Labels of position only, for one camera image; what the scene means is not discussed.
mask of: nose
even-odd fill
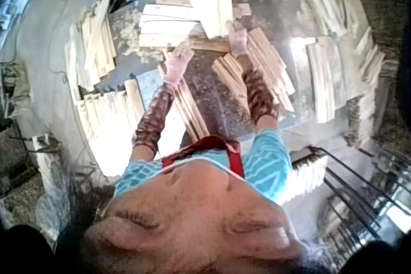
[[[231,176],[207,161],[194,161],[180,166],[171,175],[171,186],[181,194],[217,197],[231,188]]]

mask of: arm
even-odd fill
[[[161,132],[166,124],[166,116],[174,101],[175,87],[180,83],[193,55],[192,50],[185,45],[180,45],[166,62],[167,75],[164,77],[164,83],[154,94],[148,109],[137,126],[137,130],[134,132],[133,152],[130,161],[154,159],[158,151]]]
[[[247,54],[247,31],[234,31],[231,28],[229,40],[232,53],[237,55],[237,60],[243,68],[242,77],[247,88],[250,115],[257,132],[262,132],[266,128],[277,129],[279,105],[274,104],[272,93],[264,82],[263,73],[253,66]]]

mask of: red apron strap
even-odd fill
[[[176,160],[182,160],[195,153],[206,150],[226,150],[230,162],[230,170],[242,178],[245,178],[243,162],[241,161],[241,146],[236,141],[226,142],[217,136],[208,136],[180,151],[162,158],[162,167],[172,165]]]

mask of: brown sleeve cover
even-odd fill
[[[243,81],[247,88],[247,101],[254,124],[263,116],[278,119],[279,105],[274,104],[274,98],[264,81],[263,72],[254,68],[248,55],[237,58],[243,67]]]
[[[147,146],[157,153],[161,132],[166,124],[166,116],[170,111],[175,98],[174,87],[163,83],[141,118],[137,130],[132,138],[133,148],[136,146]]]

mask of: work glove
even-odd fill
[[[194,51],[188,46],[187,42],[181,43],[170,58],[166,61],[167,74],[164,81],[177,87],[186,72],[189,61],[194,56]]]
[[[240,22],[227,22],[231,53],[234,56],[247,54],[247,30]]]

